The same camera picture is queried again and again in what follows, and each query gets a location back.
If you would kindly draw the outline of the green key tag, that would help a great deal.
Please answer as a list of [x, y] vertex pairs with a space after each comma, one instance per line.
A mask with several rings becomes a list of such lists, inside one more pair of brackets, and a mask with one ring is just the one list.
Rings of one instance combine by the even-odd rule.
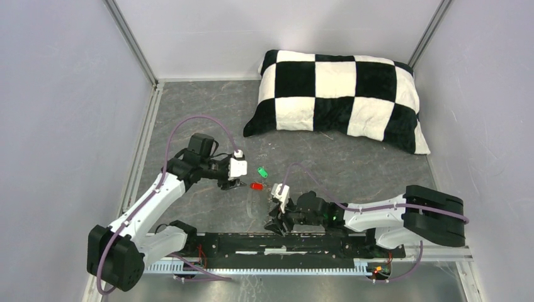
[[257, 168], [257, 172], [264, 179], [268, 178], [268, 176], [269, 176], [268, 172], [266, 171], [266, 169], [264, 167], [258, 167]]

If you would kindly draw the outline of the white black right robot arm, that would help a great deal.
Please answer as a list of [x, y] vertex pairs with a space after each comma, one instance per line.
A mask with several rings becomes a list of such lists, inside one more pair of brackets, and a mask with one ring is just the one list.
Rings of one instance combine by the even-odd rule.
[[264, 226], [280, 236], [291, 233], [296, 225], [320, 226], [333, 235], [366, 232], [370, 235], [363, 246], [372, 257], [422, 240], [444, 247], [465, 245], [469, 220], [463, 201], [427, 187], [409, 185], [403, 194], [368, 204], [327, 202], [314, 191], [293, 201], [288, 192], [281, 184], [272, 190], [275, 207]]

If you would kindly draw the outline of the red key tag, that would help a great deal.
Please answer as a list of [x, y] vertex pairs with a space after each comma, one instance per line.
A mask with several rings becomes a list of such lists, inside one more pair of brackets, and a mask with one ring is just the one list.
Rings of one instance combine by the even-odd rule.
[[264, 189], [264, 185], [258, 182], [250, 183], [249, 187], [255, 191], [262, 191]]

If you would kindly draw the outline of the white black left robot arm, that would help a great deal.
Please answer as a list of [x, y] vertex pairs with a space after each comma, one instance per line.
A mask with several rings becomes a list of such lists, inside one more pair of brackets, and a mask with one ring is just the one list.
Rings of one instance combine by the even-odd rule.
[[242, 150], [215, 155], [218, 142], [195, 133], [186, 148], [166, 161], [153, 185], [108, 226], [96, 225], [88, 235], [87, 272], [121, 291], [131, 290], [145, 268], [179, 252], [193, 255], [198, 246], [197, 229], [174, 221], [153, 235], [151, 227], [192, 185], [215, 180], [222, 190], [242, 185], [247, 162]]

